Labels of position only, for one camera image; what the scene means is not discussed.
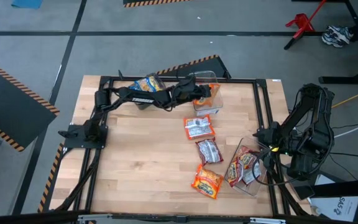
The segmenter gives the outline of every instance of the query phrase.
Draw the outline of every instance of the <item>food packet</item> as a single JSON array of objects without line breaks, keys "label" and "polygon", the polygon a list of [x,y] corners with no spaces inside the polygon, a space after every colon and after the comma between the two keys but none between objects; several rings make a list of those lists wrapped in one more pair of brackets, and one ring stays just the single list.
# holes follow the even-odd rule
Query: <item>food packet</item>
[{"label": "food packet", "polygon": [[[258,178],[261,175],[259,169],[259,162],[256,162],[254,171],[256,178]],[[246,185],[249,185],[252,181],[255,180],[254,175],[252,174],[252,167],[247,170],[244,170],[244,176],[242,177],[242,180],[244,181],[244,183],[246,183]]]},{"label": "food packet", "polygon": [[163,90],[158,84],[157,79],[153,76],[135,81],[135,85],[131,87],[131,89],[143,90],[149,92],[156,92],[156,91]]},{"label": "food packet", "polygon": [[221,188],[222,181],[222,175],[215,174],[213,171],[204,169],[203,165],[200,164],[197,168],[196,177],[191,186],[198,192],[216,199],[219,189]]},{"label": "food packet", "polygon": [[244,169],[250,169],[252,167],[257,158],[257,156],[255,156],[256,153],[258,152],[252,151],[245,146],[241,146],[237,152],[237,157],[244,164]]},{"label": "food packet", "polygon": [[235,186],[240,180],[244,172],[244,164],[239,158],[236,158],[230,163],[229,170],[227,172],[227,181],[230,187]]},{"label": "food packet", "polygon": [[196,142],[196,145],[198,147],[198,154],[203,161],[203,166],[207,163],[212,164],[223,161],[222,154],[215,143],[215,138]]},{"label": "food packet", "polygon": [[187,138],[190,140],[202,136],[215,135],[215,131],[212,128],[209,115],[206,115],[202,118],[185,118],[183,121],[185,124]]},{"label": "food packet", "polygon": [[201,99],[195,100],[194,104],[212,106],[214,98],[221,86],[219,84],[209,84],[209,87],[211,88],[211,96],[207,98],[201,97]]}]

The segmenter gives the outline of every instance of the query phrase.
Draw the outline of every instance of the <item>red stand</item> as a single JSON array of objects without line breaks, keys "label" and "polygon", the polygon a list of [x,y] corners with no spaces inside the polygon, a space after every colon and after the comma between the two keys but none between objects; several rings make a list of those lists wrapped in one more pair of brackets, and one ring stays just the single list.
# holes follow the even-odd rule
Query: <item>red stand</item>
[{"label": "red stand", "polygon": [[302,13],[302,14],[297,14],[294,20],[285,24],[286,27],[289,27],[295,23],[299,27],[299,30],[295,33],[295,35],[292,37],[289,43],[287,43],[287,45],[284,47],[284,50],[288,50],[295,43],[296,40],[302,37],[304,32],[314,32],[314,28],[310,22],[326,1],[327,0],[322,0],[320,2],[315,12],[311,15],[310,19],[308,19],[306,14]]}]

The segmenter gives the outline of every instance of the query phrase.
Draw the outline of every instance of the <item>wooden table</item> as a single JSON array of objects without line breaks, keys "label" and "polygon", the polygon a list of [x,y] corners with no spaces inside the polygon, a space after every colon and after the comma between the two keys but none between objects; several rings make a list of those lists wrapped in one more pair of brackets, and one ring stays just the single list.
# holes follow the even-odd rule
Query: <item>wooden table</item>
[{"label": "wooden table", "polygon": [[[100,76],[84,76],[74,124],[83,124],[89,118],[99,80]],[[118,81],[114,87],[131,83]],[[267,86],[273,118],[282,122],[288,115],[282,84],[280,80],[267,80]],[[252,138],[258,121],[251,84],[223,83],[221,94],[223,109],[211,119],[224,162],[208,164],[206,168],[224,175],[239,141],[242,137]],[[266,124],[262,90],[259,95]],[[180,105],[170,113],[154,106],[141,111],[133,103],[109,112],[108,142],[101,153],[91,211],[271,216],[268,187],[264,185],[252,197],[240,194],[224,182],[216,200],[190,187],[200,157],[195,141],[186,138],[183,118],[194,115],[191,103]],[[58,207],[77,184],[83,155],[84,149],[74,149],[61,161],[50,209]],[[282,161],[289,162],[290,158],[282,156]],[[80,208],[85,206],[87,189],[85,186]],[[276,188],[275,192],[282,213],[280,191]],[[308,202],[301,205],[310,211]]]}]

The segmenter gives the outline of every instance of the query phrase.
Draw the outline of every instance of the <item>blue object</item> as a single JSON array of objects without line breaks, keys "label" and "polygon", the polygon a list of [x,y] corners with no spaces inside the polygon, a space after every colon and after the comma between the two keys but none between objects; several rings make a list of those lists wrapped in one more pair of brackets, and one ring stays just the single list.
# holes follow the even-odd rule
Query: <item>blue object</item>
[{"label": "blue object", "polygon": [[12,6],[31,8],[31,9],[39,9],[41,6],[41,3],[42,3],[42,0],[13,0]]}]

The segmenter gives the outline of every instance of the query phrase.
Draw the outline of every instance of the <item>wooden tabletop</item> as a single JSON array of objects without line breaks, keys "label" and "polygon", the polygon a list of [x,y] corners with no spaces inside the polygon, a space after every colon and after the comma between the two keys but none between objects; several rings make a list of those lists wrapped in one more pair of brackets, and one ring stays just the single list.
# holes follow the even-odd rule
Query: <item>wooden tabletop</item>
[{"label": "wooden tabletop", "polygon": [[[73,115],[75,124],[83,124],[89,118],[99,79],[100,76],[84,76]],[[114,87],[130,84],[119,81],[114,82]],[[267,86],[273,118],[281,123],[288,116],[282,84],[280,80],[267,80]],[[211,115],[211,120],[224,161],[207,164],[206,168],[224,175],[239,141],[243,137],[252,138],[258,121],[251,84],[223,83],[220,91],[224,106],[218,114]],[[266,125],[262,90],[260,99]],[[191,103],[180,105],[172,112],[154,106],[141,111],[135,104],[125,103],[109,112],[108,140],[101,153],[91,211],[271,216],[269,191],[264,185],[252,197],[240,194],[224,182],[216,200],[190,187],[200,164],[195,145],[199,140],[187,139],[183,118],[194,116]],[[62,160],[50,209],[58,207],[77,184],[83,155],[84,149],[74,149]],[[290,158],[282,156],[282,161],[285,164]],[[87,190],[86,185],[80,208],[85,206]],[[277,187],[276,194],[282,212]],[[310,211],[308,202],[300,203]]]}]

